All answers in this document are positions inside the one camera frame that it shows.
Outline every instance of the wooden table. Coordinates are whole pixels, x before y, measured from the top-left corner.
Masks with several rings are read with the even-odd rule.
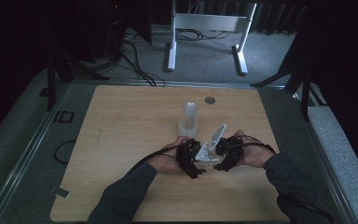
[[[205,103],[212,96],[213,105]],[[84,221],[103,190],[138,160],[163,148],[178,135],[185,102],[199,106],[196,140],[227,124],[224,137],[243,129],[276,150],[269,120],[255,90],[99,86],[92,97],[50,217]],[[185,174],[158,174],[134,221],[287,220],[276,204],[278,193],[263,169],[238,167],[191,179]]]

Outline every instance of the black cable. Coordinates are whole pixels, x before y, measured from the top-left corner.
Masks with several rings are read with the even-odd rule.
[[[329,213],[327,213],[326,211],[324,211],[321,208],[315,207],[315,206],[310,205],[308,203],[301,202],[300,200],[297,200],[295,198],[292,198],[290,196],[287,196],[287,195],[284,195],[284,194],[281,194],[281,193],[280,193],[280,195],[283,198],[285,198],[288,202],[294,203],[299,207],[305,208],[305,209],[307,209],[307,210],[309,210],[311,212],[317,213],[317,214],[325,217],[330,223],[335,223],[336,222],[334,220],[334,218]]]
[[[122,56],[124,57],[125,60],[127,60],[127,62],[129,62],[129,64],[134,68],[135,72],[140,75],[143,79],[145,79],[151,86],[156,87],[156,81],[155,79],[153,79],[151,76],[155,77],[156,79],[162,81],[163,86],[165,86],[165,81],[160,78],[159,76],[157,76],[156,74],[152,74],[152,73],[146,73],[145,71],[142,70],[141,66],[139,65],[139,60],[138,60],[138,50],[137,48],[130,43],[129,41],[125,41],[126,44],[129,44],[133,50],[134,50],[134,54],[135,54],[135,63],[131,62],[131,60],[124,55],[124,53],[122,53]]]
[[[315,97],[316,101],[318,102],[319,105],[324,105],[327,106],[327,103],[324,103],[322,101],[322,99],[318,96],[318,94],[316,94],[315,90],[312,88],[312,86],[310,86],[310,92],[312,93],[312,95]]]
[[[54,159],[55,159],[57,162],[61,163],[61,164],[67,165],[67,164],[68,164],[68,161],[63,161],[63,160],[61,160],[61,159],[58,157],[58,152],[60,151],[61,147],[63,147],[64,145],[66,145],[66,144],[68,144],[68,143],[75,143],[75,142],[76,142],[76,140],[69,140],[69,141],[66,141],[66,142],[61,143],[61,144],[55,149],[55,151],[54,151]]]
[[[135,69],[136,73],[141,76],[144,80],[146,80],[150,86],[156,86],[155,83],[150,82],[148,76],[145,76],[145,74],[143,74],[142,72],[140,72],[137,67],[135,66],[135,64],[124,54],[121,53],[121,55],[124,57],[124,59]]]
[[[237,136],[237,138],[240,138],[240,137],[252,138],[252,139],[254,139],[255,141],[257,141],[258,143],[244,143],[244,144],[239,144],[239,145],[235,145],[235,146],[226,147],[226,149],[227,149],[227,148],[233,148],[233,147],[258,146],[258,147],[264,147],[264,148],[268,149],[269,151],[273,152],[274,154],[277,154],[277,153],[275,152],[275,150],[274,150],[270,145],[264,144],[263,142],[261,142],[260,140],[258,140],[258,139],[255,138],[255,137],[252,137],[252,136],[249,136],[249,135],[246,135],[246,134]]]
[[[179,145],[176,145],[174,147],[165,147],[165,148],[162,148],[158,151],[155,151],[147,156],[145,156],[143,159],[141,159],[140,161],[136,162],[136,164],[134,166],[132,166],[132,168],[125,174],[125,175],[130,175],[134,170],[138,169],[139,166],[141,166],[145,161],[148,161],[149,159],[157,156],[157,155],[165,155],[165,156],[168,156],[166,154],[163,154],[164,152],[166,151],[169,151],[171,149],[174,149],[174,148],[178,148],[178,147],[182,147],[182,146],[186,146],[186,145],[189,145],[191,143],[195,142],[194,138],[192,138],[191,140],[188,140],[182,144],[179,144]]]

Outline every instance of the gray carpet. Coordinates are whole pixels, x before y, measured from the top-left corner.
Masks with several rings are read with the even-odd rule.
[[[250,34],[245,46],[245,59],[249,67],[249,75],[246,77],[239,74],[232,55],[232,46],[239,41],[239,38],[238,34],[232,34],[222,40],[178,41],[176,69],[173,72],[167,72],[165,69],[167,44],[170,40],[168,36],[154,36],[153,46],[147,45],[138,38],[131,38],[129,41],[138,49],[139,64],[142,69],[156,74],[167,82],[250,84],[278,71],[294,36]],[[123,52],[134,59],[130,45],[126,44]],[[124,79],[142,80],[123,67],[130,66],[122,60],[113,68],[106,68],[99,72],[105,72],[103,73],[105,76],[112,78],[106,83],[115,84]],[[284,85],[286,80],[287,77],[284,77],[273,84]],[[49,124],[41,145],[34,154],[34,159],[0,217],[0,223],[53,223],[49,219],[49,211],[55,196],[49,191],[52,187],[60,185],[65,170],[65,165],[54,160],[54,150],[63,142],[76,139],[96,85],[91,78],[79,74],[74,84],[70,85],[56,110],[74,112],[73,122]],[[39,121],[48,116],[55,116],[46,112],[47,99],[38,96],[43,87],[46,87],[46,73],[34,79],[0,126],[0,188],[3,187],[5,178],[23,150],[27,148]],[[335,204],[328,196],[329,191],[313,156],[310,147],[312,140],[304,131],[304,122],[297,110],[298,101],[283,91],[265,89],[261,91],[261,96],[280,149],[290,152],[315,179],[320,181],[320,185],[327,193],[325,209],[334,215],[337,223],[340,223]],[[66,154],[63,153],[61,156],[64,159],[69,158],[72,149],[73,145],[65,145],[62,152]]]

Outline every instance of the metal stand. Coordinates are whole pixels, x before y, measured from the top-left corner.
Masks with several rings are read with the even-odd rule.
[[[240,65],[241,73],[247,75],[248,69],[246,67],[245,57],[243,56],[243,49],[251,28],[255,8],[256,4],[252,4],[252,11],[249,17],[184,14],[176,13],[176,0],[172,0],[172,40],[168,59],[168,70],[173,71],[175,69],[176,29],[215,30],[242,32],[240,44],[235,46],[236,57]]]

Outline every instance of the sleeve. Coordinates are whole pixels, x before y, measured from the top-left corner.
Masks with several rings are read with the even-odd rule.
[[[156,169],[145,162],[107,187],[87,223],[131,223],[156,174]]]
[[[291,158],[280,153],[264,164],[268,181],[277,189],[278,206],[292,223],[332,223],[334,219],[321,206],[323,191],[312,177]]]

